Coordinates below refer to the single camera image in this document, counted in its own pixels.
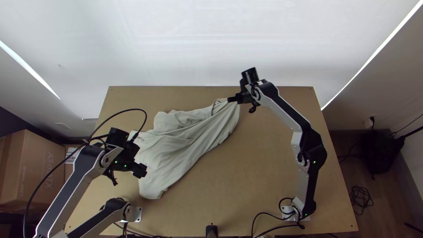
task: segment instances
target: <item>white cloth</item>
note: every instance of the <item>white cloth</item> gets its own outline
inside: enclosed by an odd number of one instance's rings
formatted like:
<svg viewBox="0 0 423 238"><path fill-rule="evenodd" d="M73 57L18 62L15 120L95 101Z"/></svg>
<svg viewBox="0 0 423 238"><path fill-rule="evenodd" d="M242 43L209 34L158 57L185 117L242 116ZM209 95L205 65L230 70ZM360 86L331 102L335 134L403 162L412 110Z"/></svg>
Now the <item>white cloth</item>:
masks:
<svg viewBox="0 0 423 238"><path fill-rule="evenodd" d="M140 195L159 199L202 155L232 133L238 119L239 106L226 99L189 112L157 113L153 129L141 132L134 141L140 147L135 162L147 166L147 175L139 180Z"/></svg>

